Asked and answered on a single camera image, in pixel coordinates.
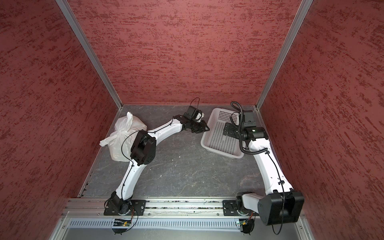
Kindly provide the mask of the white perforated plastic basket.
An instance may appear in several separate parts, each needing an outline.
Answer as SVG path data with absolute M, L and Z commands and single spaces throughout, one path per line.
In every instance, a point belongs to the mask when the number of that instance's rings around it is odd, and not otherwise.
M 212 110 L 208 120 L 210 131 L 204 132 L 201 146 L 207 151 L 231 159 L 241 159 L 245 154 L 240 149 L 240 141 L 224 135 L 225 123 L 239 123 L 239 113 L 223 108 Z

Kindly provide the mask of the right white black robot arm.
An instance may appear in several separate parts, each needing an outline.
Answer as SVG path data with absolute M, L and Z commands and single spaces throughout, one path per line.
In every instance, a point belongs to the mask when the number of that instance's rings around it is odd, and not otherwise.
M 255 158 L 264 182 L 265 196 L 256 193 L 237 196 L 238 212 L 241 215 L 254 212 L 266 226 L 297 222 L 305 198 L 300 191 L 294 190 L 283 174 L 264 128 L 239 128 L 226 123 L 223 135 L 238 139 L 241 151 Z

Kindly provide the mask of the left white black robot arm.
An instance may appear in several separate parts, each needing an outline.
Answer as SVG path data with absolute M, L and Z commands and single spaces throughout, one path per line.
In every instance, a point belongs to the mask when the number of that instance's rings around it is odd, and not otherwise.
M 189 130 L 191 133 L 200 134 L 210 130 L 203 120 L 204 113 L 198 111 L 196 114 L 174 116 L 168 123 L 150 131 L 135 131 L 135 140 L 130 147 L 131 154 L 128 156 L 130 163 L 121 183 L 105 201 L 105 216 L 126 216 L 133 214 L 131 203 L 135 186 L 144 168 L 151 163 L 156 156 L 156 148 L 166 138 L 182 131 Z

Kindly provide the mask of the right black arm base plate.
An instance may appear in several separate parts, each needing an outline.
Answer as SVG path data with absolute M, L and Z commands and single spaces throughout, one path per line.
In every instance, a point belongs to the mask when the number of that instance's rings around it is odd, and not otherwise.
M 250 216 L 251 212 L 241 210 L 236 200 L 223 200 L 223 213 L 226 217 L 231 216 Z

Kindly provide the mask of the white plastic bag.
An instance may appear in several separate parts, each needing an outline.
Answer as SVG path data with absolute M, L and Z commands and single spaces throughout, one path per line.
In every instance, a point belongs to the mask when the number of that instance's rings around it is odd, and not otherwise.
M 100 141 L 100 146 L 108 146 L 113 161 L 128 162 L 131 147 L 140 130 L 147 130 L 147 126 L 138 117 L 127 112 L 116 121 L 114 131 Z

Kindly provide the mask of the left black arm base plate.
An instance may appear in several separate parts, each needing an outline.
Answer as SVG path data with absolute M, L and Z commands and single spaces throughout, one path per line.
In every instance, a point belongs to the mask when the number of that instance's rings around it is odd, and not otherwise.
M 105 202 L 104 216 L 142 216 L 146 207 L 146 200 L 114 201 L 108 199 Z

